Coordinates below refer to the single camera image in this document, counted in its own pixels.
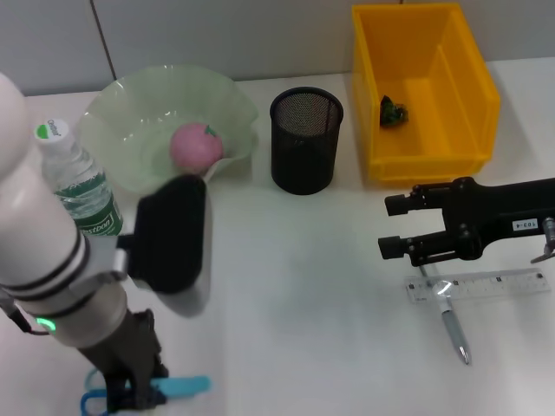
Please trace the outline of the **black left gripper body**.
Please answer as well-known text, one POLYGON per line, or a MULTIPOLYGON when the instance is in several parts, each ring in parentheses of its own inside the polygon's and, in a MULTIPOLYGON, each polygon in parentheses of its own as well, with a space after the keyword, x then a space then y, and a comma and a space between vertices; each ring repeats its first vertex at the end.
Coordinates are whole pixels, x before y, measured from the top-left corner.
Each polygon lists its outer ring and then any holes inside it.
POLYGON ((161 366, 161 347, 151 309, 126 311, 118 328, 91 347, 78 351, 103 375, 108 387, 127 382, 132 388, 149 388, 161 366))

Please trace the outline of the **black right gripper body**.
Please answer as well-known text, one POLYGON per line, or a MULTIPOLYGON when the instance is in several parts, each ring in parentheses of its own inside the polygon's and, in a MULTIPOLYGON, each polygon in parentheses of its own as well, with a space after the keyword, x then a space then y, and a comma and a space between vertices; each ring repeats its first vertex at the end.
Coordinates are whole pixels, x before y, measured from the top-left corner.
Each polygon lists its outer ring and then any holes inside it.
POLYGON ((462 232, 458 258, 475 260, 491 243, 508 238, 545 237, 544 261, 554 256, 554 180, 485 186, 456 179, 442 208, 446 231, 462 232))

